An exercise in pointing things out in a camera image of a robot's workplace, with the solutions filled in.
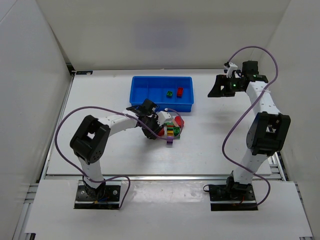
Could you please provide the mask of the red oval lego brick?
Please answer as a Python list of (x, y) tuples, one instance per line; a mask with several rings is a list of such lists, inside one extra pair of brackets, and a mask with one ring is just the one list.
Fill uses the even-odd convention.
[(177, 124), (180, 128), (182, 128), (182, 127), (184, 126), (184, 124), (185, 124), (184, 120), (183, 120), (180, 116), (176, 116), (176, 117), (174, 118), (174, 121), (176, 122), (176, 124)]

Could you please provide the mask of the small green lego brick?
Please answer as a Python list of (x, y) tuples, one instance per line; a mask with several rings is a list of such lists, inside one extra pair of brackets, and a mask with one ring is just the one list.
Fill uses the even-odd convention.
[(174, 95), (173, 91), (167, 91), (167, 93), (166, 93), (166, 97), (170, 98), (170, 99), (173, 97), (173, 95)]

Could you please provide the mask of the red toothed lego brick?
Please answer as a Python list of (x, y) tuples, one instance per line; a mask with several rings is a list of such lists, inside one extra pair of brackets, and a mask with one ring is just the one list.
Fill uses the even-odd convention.
[(157, 134), (159, 137), (165, 137), (166, 136), (166, 131), (165, 131), (165, 128), (162, 128), (158, 134)]

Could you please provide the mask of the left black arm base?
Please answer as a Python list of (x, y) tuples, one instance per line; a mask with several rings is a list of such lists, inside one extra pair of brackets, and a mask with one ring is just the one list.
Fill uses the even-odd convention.
[(78, 210), (118, 210), (120, 208), (121, 183), (103, 183), (97, 189), (90, 189), (83, 182), (77, 186), (74, 209)]

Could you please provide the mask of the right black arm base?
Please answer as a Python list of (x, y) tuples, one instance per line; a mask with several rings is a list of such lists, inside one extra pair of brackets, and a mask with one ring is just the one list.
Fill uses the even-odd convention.
[(245, 191), (227, 190), (226, 184), (206, 184), (202, 190), (209, 194), (212, 212), (257, 211), (257, 201), (252, 186)]

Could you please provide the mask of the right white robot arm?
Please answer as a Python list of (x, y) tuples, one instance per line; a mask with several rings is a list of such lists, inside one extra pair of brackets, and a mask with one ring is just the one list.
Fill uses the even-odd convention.
[(269, 93), (269, 81), (258, 70), (257, 61), (245, 61), (242, 69), (232, 62), (224, 64), (224, 74), (216, 76), (208, 93), (209, 98), (234, 97), (245, 92), (250, 100), (250, 110), (255, 118), (246, 135), (247, 150), (230, 176), (225, 192), (246, 194), (252, 185), (254, 174), (268, 157), (282, 150), (291, 124), (289, 115), (282, 114)]

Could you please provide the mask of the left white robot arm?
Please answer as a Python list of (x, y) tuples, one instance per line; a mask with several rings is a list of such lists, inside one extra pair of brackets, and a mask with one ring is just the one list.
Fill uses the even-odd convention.
[(70, 141), (83, 171), (83, 184), (87, 195), (100, 200), (105, 197), (106, 183), (101, 172), (100, 158), (108, 138), (127, 129), (140, 127), (148, 139), (155, 140), (171, 119), (166, 111), (156, 112), (157, 105), (146, 99), (142, 105), (130, 106), (120, 114), (95, 118), (87, 115)]

